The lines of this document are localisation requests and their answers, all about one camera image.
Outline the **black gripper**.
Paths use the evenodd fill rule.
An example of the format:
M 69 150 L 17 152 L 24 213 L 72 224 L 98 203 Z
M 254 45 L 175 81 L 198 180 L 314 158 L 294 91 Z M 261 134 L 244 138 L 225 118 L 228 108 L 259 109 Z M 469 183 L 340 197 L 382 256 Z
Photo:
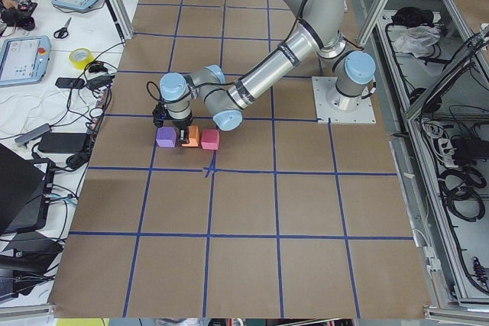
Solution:
M 193 122 L 193 114 L 189 113 L 185 118 L 174 118 L 170 116 L 170 112 L 164 107 L 163 104 L 156 104 L 154 110 L 152 111 L 153 124 L 155 127 L 163 127 L 165 121 L 171 121 L 172 124 L 180 129 L 179 130 L 179 142 L 188 143 L 189 142 L 189 126 Z

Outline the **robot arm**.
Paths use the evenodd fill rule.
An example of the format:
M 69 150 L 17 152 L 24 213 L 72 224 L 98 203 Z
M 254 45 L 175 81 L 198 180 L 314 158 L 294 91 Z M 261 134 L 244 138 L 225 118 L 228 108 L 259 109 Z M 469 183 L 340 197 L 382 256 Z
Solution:
M 374 77 L 376 65 L 366 52 L 353 50 L 340 31 L 344 0 L 283 0 L 295 17 L 286 39 L 262 61 L 235 81 L 227 83 L 217 65 L 190 74 L 167 73 L 159 81 L 153 123 L 162 128 L 170 121 L 174 137 L 189 142 L 193 113 L 190 102 L 202 99 L 218 129 L 232 131 L 242 122 L 242 112 L 310 54 L 327 62 L 336 76 L 329 105 L 353 111 L 367 96 L 364 89 Z

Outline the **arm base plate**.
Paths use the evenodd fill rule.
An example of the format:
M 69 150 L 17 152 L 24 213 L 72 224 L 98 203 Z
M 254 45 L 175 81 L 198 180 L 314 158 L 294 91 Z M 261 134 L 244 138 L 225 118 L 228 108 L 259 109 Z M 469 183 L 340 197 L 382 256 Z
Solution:
M 363 98 L 367 95 L 368 89 L 364 88 L 360 96 L 346 97 L 337 90 L 336 81 L 336 77 L 312 77 L 317 122 L 319 124 L 375 124 L 371 98 Z

